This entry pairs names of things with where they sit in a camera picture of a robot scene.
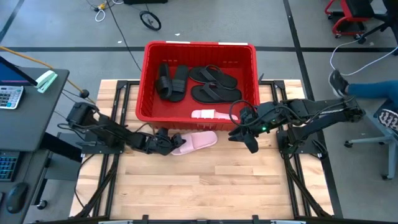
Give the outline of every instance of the computer mouse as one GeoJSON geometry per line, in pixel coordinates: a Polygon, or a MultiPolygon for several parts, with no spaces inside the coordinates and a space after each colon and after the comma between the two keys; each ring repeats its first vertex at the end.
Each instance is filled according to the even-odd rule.
{"type": "Polygon", "coordinates": [[[8,192],[6,207],[9,213],[17,213],[24,207],[27,189],[27,183],[22,182],[13,186],[10,192],[8,192]]]}

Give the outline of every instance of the red plastic basket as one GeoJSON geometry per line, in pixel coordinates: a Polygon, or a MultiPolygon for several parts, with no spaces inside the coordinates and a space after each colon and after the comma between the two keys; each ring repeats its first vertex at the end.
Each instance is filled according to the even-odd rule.
{"type": "MultiPolygon", "coordinates": [[[[244,100],[258,105],[259,86],[257,80],[256,50],[253,45],[217,42],[149,42],[145,47],[144,66],[139,85],[136,115],[141,121],[151,123],[156,128],[232,130],[235,125],[227,119],[191,118],[193,110],[215,109],[228,113],[230,103],[205,105],[196,102],[191,96],[191,88],[202,85],[188,78],[185,98],[172,103],[161,100],[155,90],[158,67],[168,63],[170,75],[174,77],[178,65],[190,68],[216,65],[238,80],[244,100]]],[[[234,106],[233,114],[239,117],[244,104],[234,106]]]]}

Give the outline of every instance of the laptop screen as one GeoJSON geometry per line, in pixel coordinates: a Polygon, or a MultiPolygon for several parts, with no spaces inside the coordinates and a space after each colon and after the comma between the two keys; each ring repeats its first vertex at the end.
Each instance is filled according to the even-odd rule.
{"type": "Polygon", "coordinates": [[[26,86],[36,85],[36,83],[13,64],[0,57],[0,85],[26,86]]]}

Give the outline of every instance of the blue jeans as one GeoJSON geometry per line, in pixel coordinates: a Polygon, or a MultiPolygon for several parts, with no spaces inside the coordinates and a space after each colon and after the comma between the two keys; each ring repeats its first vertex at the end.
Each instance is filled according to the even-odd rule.
{"type": "Polygon", "coordinates": [[[369,84],[349,84],[347,93],[358,98],[387,98],[383,107],[398,111],[398,80],[369,84]]]}

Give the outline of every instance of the keyboard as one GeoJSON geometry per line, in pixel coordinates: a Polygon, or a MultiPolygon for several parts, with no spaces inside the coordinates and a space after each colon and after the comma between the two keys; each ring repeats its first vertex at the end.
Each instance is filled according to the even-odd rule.
{"type": "Polygon", "coordinates": [[[23,92],[23,86],[0,86],[0,109],[16,109],[23,92]]]}
{"type": "Polygon", "coordinates": [[[0,151],[0,182],[14,181],[20,154],[20,152],[0,151]]]}

